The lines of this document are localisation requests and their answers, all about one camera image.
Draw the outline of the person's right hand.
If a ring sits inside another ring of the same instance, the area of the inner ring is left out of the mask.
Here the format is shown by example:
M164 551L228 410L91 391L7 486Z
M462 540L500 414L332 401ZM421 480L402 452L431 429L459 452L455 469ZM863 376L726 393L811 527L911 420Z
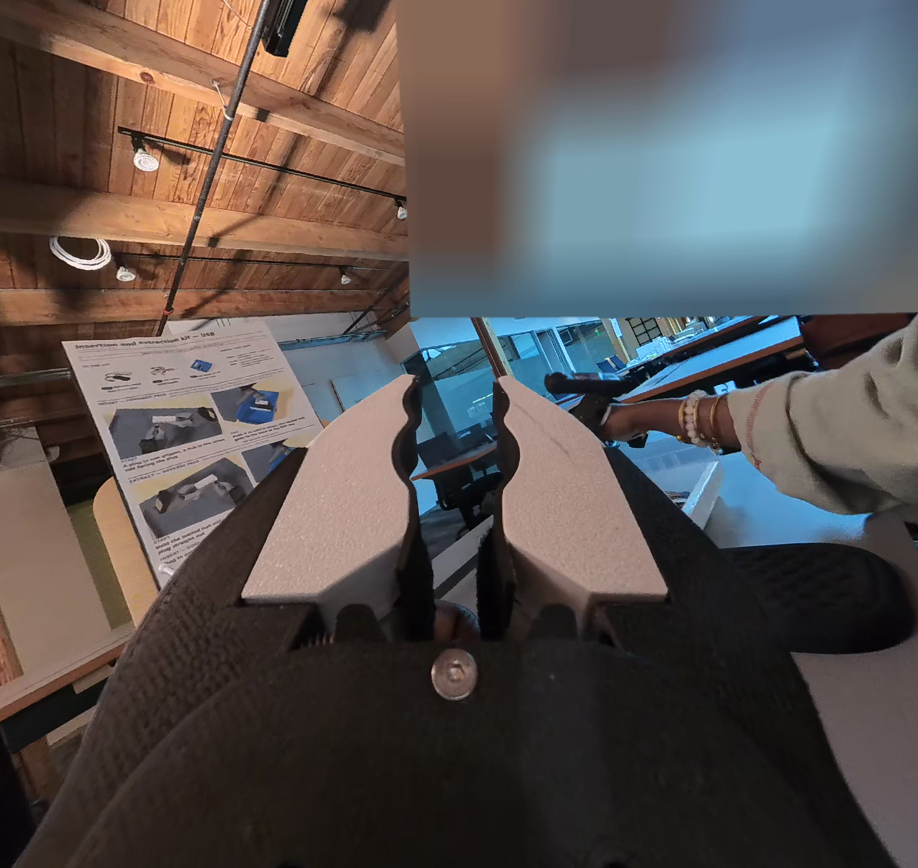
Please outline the person's right hand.
M680 399L613 403L599 428L599 435L610 442L627 442L651 432L680 438L682 425L679 413L682 403Z

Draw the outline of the printed instruction sheet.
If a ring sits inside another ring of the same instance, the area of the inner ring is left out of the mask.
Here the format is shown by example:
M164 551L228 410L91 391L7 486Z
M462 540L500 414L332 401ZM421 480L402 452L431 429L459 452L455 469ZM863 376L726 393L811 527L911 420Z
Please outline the printed instruction sheet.
M160 588L323 429L260 321L63 348Z

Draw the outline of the person's right forearm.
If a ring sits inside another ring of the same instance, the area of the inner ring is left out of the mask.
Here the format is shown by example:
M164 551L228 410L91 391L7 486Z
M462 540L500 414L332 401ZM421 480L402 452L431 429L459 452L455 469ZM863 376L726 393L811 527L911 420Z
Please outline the person's right forearm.
M917 504L917 320L841 369L792 372L679 413L694 446L739 450L777 489L843 515Z

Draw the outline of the wooden desk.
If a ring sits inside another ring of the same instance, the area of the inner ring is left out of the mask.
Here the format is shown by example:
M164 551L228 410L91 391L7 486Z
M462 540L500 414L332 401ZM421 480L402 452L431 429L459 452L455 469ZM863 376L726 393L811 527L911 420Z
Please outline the wooden desk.
M477 461L481 461L484 458L490 456L492 453L497 451L498 444L495 441L489 442L488 444L471 451L467 451L464 454L459 455L458 457L449 460L441 465L429 468L423 472L419 472L413 475L410 480L412 482L418 482L421 480L430 480L438 476L442 476L447 472L453 470L461 469L466 466L469 466Z
M798 319L782 318L780 322L670 365L618 400L634 404L682 397L698 389L709 391L716 385L749 377L772 359L798 357L802 346Z

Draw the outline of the instruction sheet on stand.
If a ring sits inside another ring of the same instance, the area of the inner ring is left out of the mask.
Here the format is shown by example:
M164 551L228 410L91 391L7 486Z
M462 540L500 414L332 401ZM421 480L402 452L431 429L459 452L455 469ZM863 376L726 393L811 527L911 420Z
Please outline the instruction sheet on stand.
M93 513L132 624L139 627L160 588L114 478L107 479L98 490Z

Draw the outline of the wooden support post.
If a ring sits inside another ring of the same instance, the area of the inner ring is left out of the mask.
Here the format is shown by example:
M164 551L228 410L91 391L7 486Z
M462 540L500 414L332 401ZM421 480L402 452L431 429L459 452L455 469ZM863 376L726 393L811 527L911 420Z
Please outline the wooden support post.
M472 323L480 345L486 357L488 358L488 363L492 370L493 376L495 380L498 380L499 378L505 376L507 372L506 357L499 344L499 340L496 338L493 328L487 319L471 317L470 322Z

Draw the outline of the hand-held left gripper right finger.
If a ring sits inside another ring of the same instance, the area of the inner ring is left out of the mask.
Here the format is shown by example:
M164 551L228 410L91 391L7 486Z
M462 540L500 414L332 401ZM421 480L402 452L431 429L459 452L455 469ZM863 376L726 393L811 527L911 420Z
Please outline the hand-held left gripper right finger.
M545 608L592 631L605 604L662 604L667 586L603 444L574 415L501 377L501 484L476 574L481 636L523 633Z

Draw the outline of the brown chair backrest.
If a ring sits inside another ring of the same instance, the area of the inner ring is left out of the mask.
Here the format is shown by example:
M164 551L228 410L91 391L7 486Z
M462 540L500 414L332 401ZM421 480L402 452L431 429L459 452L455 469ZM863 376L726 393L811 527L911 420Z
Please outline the brown chair backrest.
M840 369L915 317L909 312L820 314L800 321L799 331L819 370Z

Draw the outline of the black office chair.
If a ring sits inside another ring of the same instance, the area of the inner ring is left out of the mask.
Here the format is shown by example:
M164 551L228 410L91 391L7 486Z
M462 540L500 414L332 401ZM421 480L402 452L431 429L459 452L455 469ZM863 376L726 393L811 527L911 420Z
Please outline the black office chair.
M466 433L464 437L442 433L419 443L419 459L427 470L492 441L496 442L496 438L478 429ZM487 472L497 462L495 451L481 461L427 480L433 484L438 506L444 511L459 511L467 530L472 530L480 523L481 514L476 513L475 509L481 509L486 497L496 492L501 483L501 472Z

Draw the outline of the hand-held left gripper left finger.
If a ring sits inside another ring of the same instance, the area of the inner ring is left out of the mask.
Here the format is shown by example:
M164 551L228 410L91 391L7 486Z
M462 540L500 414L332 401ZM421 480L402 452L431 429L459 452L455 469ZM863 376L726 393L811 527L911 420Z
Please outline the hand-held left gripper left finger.
M418 464L418 381L404 374L308 446L242 590L247 604L312 603L327 626L350 605L400 634L433 637L428 550L410 480Z

